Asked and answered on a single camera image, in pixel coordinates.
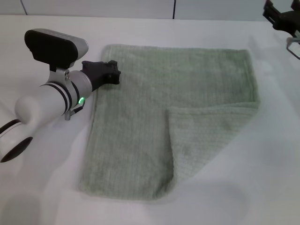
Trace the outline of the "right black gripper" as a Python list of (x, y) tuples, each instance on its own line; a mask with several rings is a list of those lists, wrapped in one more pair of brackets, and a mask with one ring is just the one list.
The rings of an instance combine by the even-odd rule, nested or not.
[(294, 11), (280, 13), (270, 0), (264, 4), (263, 16), (273, 24), (275, 30), (284, 31), (293, 38), (300, 37), (300, 0), (293, 0), (291, 8)]

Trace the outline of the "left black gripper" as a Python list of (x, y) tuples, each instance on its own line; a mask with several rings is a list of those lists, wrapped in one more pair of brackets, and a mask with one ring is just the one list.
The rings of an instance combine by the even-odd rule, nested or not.
[(90, 80), (92, 91), (97, 90), (104, 84), (118, 85), (120, 83), (120, 71), (118, 70), (117, 61), (110, 60), (106, 62), (82, 61), (82, 70)]

